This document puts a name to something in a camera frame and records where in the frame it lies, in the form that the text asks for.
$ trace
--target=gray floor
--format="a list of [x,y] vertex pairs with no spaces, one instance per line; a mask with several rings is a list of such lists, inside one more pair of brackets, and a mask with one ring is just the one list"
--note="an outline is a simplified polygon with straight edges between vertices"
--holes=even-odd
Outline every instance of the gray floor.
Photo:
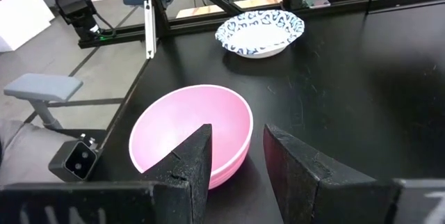
[[[169,17],[185,8],[202,6],[201,0],[174,0]],[[113,26],[143,23],[143,10],[122,4],[122,0],[96,2],[96,9]],[[51,26],[17,51],[0,55],[0,88],[25,73],[73,75],[84,82],[72,100],[124,97],[145,61],[145,46],[130,42],[79,49],[78,36],[60,17]],[[118,105],[73,106],[50,111],[67,128],[105,129]],[[25,120],[33,109],[28,102],[0,94],[0,117]],[[41,125],[36,118],[33,123]]]

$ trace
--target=black tabletop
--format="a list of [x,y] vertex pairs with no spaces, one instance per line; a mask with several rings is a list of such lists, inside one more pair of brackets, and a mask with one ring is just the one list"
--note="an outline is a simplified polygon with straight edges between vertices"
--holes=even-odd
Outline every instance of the black tabletop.
[[226,86],[254,116],[248,157],[209,192],[208,223],[281,223],[262,145],[277,125],[376,179],[445,177],[445,6],[306,19],[301,38],[263,60],[225,51],[214,32],[161,41],[135,81],[93,180],[131,180],[131,128],[163,95]]

